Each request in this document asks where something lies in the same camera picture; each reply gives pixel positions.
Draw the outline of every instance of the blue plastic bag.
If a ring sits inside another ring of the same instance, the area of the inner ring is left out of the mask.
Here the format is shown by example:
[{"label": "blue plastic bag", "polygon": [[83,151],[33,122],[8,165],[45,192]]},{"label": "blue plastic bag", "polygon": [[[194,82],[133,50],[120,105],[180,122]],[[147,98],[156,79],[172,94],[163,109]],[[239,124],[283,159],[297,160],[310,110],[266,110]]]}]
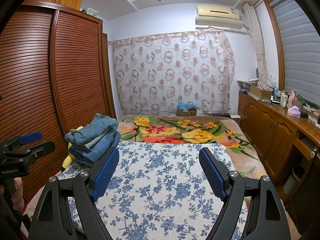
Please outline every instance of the blue plastic bag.
[{"label": "blue plastic bag", "polygon": [[197,108],[195,104],[185,104],[181,100],[178,101],[177,109],[195,109]]}]

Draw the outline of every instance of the bed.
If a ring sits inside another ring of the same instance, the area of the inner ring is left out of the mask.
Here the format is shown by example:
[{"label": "bed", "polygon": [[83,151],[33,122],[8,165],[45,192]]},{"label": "bed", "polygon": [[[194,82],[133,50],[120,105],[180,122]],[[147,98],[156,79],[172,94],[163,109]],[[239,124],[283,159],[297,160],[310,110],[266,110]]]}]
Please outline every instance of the bed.
[{"label": "bed", "polygon": [[241,175],[259,179],[266,171],[238,124],[226,117],[132,116],[119,123],[122,141],[149,143],[219,143]]},{"label": "bed", "polygon": [[[198,160],[208,147],[234,170],[220,144],[160,144],[122,141],[120,159],[104,197],[95,204],[113,239],[205,239],[222,208],[212,193]],[[88,169],[73,163],[60,176],[66,179]],[[82,231],[75,202],[71,215]],[[233,239],[240,239],[247,217],[243,203]]]},{"label": "bed", "polygon": [[[96,202],[114,239],[205,239],[222,207],[198,161],[208,147],[230,170],[260,178],[266,174],[239,126],[224,117],[133,116],[119,123],[119,164],[105,196]],[[73,163],[60,179],[89,169]],[[27,208],[33,215],[40,192]],[[82,231],[73,198],[70,210]],[[240,239],[247,217],[244,200],[233,239]]]}]

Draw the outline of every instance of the louvered wardrobe door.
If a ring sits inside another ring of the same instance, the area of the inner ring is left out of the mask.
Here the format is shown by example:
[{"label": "louvered wardrobe door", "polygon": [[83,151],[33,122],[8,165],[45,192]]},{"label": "louvered wardrobe door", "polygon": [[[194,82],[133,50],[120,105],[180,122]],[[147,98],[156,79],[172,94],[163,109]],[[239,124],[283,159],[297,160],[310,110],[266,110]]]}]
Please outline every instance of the louvered wardrobe door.
[{"label": "louvered wardrobe door", "polygon": [[59,12],[55,35],[58,97],[67,131],[108,115],[102,77],[101,24]]},{"label": "louvered wardrobe door", "polygon": [[0,141],[41,131],[42,142],[52,140],[56,145],[54,153],[37,160],[22,178],[27,200],[58,172],[68,154],[50,86],[52,14],[18,10],[0,35]]}]

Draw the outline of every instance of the window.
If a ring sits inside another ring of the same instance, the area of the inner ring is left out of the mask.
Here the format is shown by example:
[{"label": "window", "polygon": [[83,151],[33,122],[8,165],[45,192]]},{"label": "window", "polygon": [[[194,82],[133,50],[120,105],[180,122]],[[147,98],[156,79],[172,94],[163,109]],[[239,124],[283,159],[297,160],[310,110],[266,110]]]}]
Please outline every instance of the window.
[{"label": "window", "polygon": [[294,0],[272,0],[266,5],[271,21],[274,18],[277,23],[273,23],[275,36],[276,32],[280,34],[277,41],[279,84],[282,67],[284,89],[296,90],[306,100],[320,105],[320,37],[317,31]]}]

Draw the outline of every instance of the small box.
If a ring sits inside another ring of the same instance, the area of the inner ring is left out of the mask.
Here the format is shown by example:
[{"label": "small box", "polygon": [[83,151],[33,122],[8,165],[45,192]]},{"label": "small box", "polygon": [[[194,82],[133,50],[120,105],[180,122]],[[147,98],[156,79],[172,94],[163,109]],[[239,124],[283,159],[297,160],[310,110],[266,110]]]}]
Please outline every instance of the small box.
[{"label": "small box", "polygon": [[180,109],[177,111],[177,116],[196,116],[197,115],[197,109]]},{"label": "small box", "polygon": [[272,91],[263,90],[257,88],[257,86],[251,86],[251,93],[260,99],[270,99]]}]

